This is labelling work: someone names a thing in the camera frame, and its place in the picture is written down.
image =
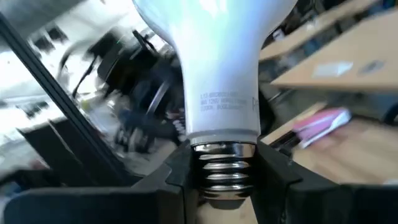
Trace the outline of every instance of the wooden desk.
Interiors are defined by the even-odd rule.
[[[398,129],[353,119],[306,149],[294,161],[339,184],[376,184],[398,180]]]
[[[281,56],[295,50],[317,34],[331,27],[344,17],[365,11],[379,0],[350,0],[324,12],[315,20],[309,21],[282,40],[275,41],[260,52],[260,61]]]
[[[271,84],[353,91],[398,90],[398,10],[366,19]],[[325,65],[351,65],[340,76],[319,74]]]
[[[281,126],[262,141],[272,143],[326,103],[317,103]],[[398,129],[366,120],[353,120],[306,149],[296,148],[294,161],[336,183],[384,184],[398,179]],[[215,210],[206,204],[198,210],[199,224],[256,224],[250,198],[239,210]]]

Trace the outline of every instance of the wooden table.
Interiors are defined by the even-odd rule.
[[[366,19],[271,84],[289,88],[397,91],[397,21],[397,9]],[[339,65],[345,68],[332,72]]]
[[[291,131],[294,121],[322,110],[316,103],[262,141],[272,143]],[[398,180],[398,129],[354,119],[306,149],[294,149],[294,161],[336,183],[386,184]],[[206,204],[198,210],[200,224],[256,224],[250,198],[238,210],[216,210]]]
[[[308,21],[282,40],[275,41],[260,52],[260,61],[291,52],[312,39],[317,34],[331,27],[344,17],[365,11],[379,0],[350,0]]]

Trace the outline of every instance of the metal screw base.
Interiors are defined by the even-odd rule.
[[[193,147],[197,158],[200,190],[205,198],[241,200],[253,189],[253,144],[219,142]]]

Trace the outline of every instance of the light bulb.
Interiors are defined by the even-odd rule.
[[[258,60],[296,0],[133,0],[173,46],[183,73],[187,138],[207,198],[247,197],[260,133]]]

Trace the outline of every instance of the white paper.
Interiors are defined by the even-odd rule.
[[[326,63],[317,66],[313,77],[340,77],[353,67],[353,62]]]

